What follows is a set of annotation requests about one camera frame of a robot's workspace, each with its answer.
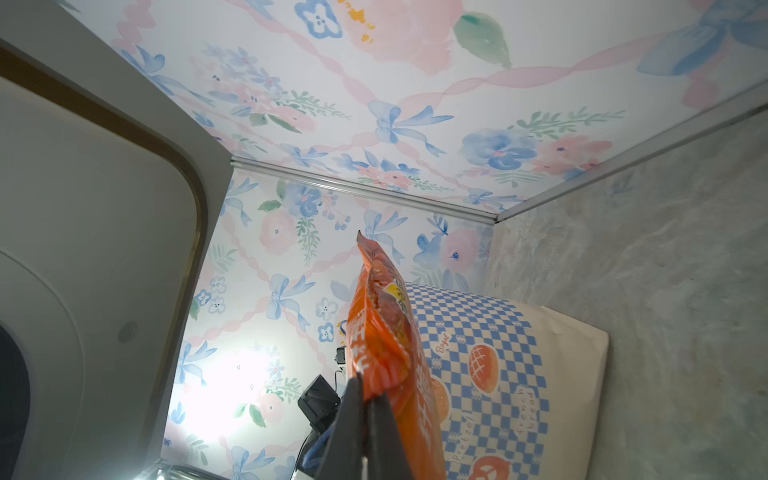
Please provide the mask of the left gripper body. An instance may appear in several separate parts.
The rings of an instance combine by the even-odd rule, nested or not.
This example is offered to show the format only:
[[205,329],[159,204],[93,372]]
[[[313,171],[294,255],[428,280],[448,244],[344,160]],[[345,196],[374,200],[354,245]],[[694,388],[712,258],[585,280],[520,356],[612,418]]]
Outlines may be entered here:
[[341,399],[322,375],[299,396],[297,404],[316,434],[323,434],[335,421]]

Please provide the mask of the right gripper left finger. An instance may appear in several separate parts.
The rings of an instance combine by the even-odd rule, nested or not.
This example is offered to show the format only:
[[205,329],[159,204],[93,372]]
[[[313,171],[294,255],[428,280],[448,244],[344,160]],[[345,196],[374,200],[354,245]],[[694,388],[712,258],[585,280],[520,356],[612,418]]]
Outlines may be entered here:
[[348,381],[316,479],[367,478],[366,413],[364,379],[358,374]]

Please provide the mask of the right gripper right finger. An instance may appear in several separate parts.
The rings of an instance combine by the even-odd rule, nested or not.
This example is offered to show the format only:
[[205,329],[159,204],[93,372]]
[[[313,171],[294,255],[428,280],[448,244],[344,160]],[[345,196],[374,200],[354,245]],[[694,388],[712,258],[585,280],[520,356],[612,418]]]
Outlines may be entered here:
[[366,404],[366,457],[370,480],[413,480],[394,412],[386,393]]

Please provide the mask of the orange corn chips bag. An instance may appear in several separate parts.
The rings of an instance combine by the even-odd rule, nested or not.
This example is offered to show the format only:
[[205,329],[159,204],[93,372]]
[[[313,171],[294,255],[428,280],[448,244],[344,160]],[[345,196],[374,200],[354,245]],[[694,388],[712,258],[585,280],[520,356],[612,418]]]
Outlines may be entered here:
[[346,326],[351,376],[366,401],[388,396],[409,467],[417,479],[444,479],[446,468],[432,377],[405,281],[381,245],[357,235],[363,258]]

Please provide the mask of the blue checkered paper bag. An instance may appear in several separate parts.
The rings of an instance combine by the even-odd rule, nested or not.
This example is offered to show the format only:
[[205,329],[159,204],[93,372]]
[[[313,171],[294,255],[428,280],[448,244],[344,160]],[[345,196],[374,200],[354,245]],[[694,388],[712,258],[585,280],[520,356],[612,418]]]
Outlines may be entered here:
[[409,284],[450,479],[584,479],[609,347],[555,310]]

